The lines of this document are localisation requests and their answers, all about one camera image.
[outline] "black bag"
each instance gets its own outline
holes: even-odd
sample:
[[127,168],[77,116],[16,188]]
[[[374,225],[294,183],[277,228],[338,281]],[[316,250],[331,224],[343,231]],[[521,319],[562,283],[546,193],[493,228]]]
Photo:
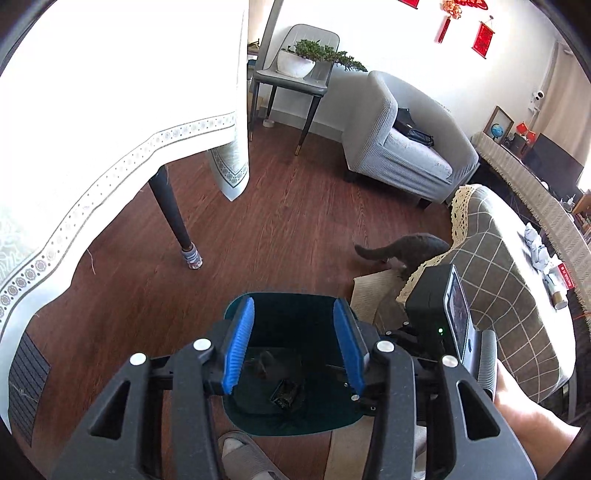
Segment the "black bag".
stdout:
[[433,147],[435,145],[435,141],[431,135],[417,130],[417,125],[410,116],[410,110],[408,108],[398,109],[398,114],[394,121],[394,128],[410,140],[428,147]]

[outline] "gray armchair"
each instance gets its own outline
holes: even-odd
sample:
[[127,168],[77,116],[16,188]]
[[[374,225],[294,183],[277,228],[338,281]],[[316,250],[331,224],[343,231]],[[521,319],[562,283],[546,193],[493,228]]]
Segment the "gray armchair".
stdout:
[[[434,137],[428,148],[393,129],[400,108]],[[361,173],[429,202],[443,203],[478,167],[478,154],[452,116],[435,100],[388,73],[370,72],[343,132],[351,172]]]

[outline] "potted plant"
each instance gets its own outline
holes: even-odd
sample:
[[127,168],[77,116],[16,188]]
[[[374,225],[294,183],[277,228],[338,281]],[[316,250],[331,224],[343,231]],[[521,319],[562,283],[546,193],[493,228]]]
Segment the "potted plant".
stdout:
[[282,48],[277,56],[277,70],[284,75],[304,78],[308,75],[317,61],[331,61],[345,67],[345,70],[367,69],[345,51],[336,51],[328,45],[320,45],[320,41],[299,40],[293,47]]

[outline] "floor mat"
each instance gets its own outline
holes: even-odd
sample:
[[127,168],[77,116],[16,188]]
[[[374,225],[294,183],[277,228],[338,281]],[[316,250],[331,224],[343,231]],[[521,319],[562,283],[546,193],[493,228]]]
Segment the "floor mat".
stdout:
[[[400,282],[404,286],[399,273],[398,269],[385,270],[354,279],[351,308],[359,320],[374,322],[384,296]],[[348,427],[333,431],[324,480],[361,480],[373,429],[374,419],[362,417]]]
[[49,370],[47,360],[25,332],[8,374],[8,415],[11,425],[18,427],[29,445]]

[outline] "black handle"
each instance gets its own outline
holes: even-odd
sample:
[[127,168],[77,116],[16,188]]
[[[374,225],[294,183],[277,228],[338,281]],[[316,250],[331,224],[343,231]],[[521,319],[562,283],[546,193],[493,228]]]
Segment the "black handle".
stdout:
[[427,478],[535,480],[517,437],[466,368],[444,356],[438,378],[427,429]]
[[152,449],[146,452],[142,448],[150,433],[144,421],[151,398],[150,360],[138,353],[132,361],[125,362],[76,427],[53,471],[53,480],[144,480],[158,474],[159,458],[151,456],[151,464],[146,465],[143,460]]
[[387,340],[376,343],[371,357],[386,366],[386,390],[378,402],[363,480],[410,480],[417,423],[413,358]]
[[175,355],[173,377],[173,449],[178,480],[220,480],[222,473],[212,412],[203,388],[203,364],[212,349],[187,345]]

